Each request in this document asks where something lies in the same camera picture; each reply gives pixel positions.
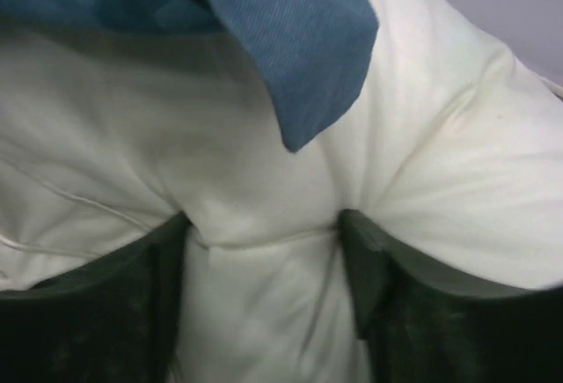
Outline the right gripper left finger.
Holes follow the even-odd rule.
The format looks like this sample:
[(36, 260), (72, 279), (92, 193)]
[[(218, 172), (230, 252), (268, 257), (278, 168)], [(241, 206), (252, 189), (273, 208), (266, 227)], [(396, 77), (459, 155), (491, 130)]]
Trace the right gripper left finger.
[(3, 382), (165, 382), (179, 327), (189, 221), (26, 291), (1, 294)]

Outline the blue lettered pillowcase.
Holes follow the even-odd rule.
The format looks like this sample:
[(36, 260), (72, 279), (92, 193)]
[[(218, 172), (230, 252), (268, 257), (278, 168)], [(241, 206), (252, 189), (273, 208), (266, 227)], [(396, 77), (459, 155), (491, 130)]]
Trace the blue lettered pillowcase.
[(252, 58), (292, 152), (358, 98), (379, 27), (369, 0), (1, 0), (1, 11), (125, 33), (225, 31)]

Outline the white pillow with red logo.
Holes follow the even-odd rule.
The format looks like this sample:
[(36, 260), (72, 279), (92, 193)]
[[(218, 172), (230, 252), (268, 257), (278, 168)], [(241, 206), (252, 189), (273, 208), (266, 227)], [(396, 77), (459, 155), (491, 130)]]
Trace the white pillow with red logo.
[(165, 382), (375, 382), (343, 210), (465, 273), (562, 290), (560, 99), (445, 0), (369, 2), (360, 94), (296, 152), (225, 31), (1, 11), (1, 294), (184, 214)]

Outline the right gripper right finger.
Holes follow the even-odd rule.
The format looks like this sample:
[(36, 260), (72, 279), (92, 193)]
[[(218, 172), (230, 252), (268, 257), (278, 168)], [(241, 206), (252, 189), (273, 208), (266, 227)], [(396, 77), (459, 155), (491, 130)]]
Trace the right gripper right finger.
[(338, 219), (357, 336), (375, 382), (559, 382), (562, 290), (452, 268), (361, 212)]

